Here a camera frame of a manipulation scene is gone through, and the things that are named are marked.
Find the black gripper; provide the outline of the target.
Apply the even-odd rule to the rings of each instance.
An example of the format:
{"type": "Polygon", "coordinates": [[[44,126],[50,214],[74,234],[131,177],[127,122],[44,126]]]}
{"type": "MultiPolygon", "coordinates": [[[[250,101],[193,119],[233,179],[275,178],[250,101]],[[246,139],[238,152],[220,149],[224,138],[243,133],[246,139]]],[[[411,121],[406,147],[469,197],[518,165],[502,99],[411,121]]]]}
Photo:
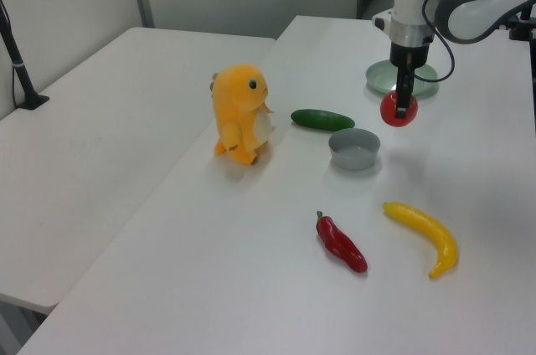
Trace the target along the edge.
{"type": "Polygon", "coordinates": [[[426,64],[429,44],[419,47],[405,47],[390,44],[389,61],[397,70],[396,82],[396,118],[405,118],[410,108],[411,96],[414,94],[415,70],[426,64]]]}

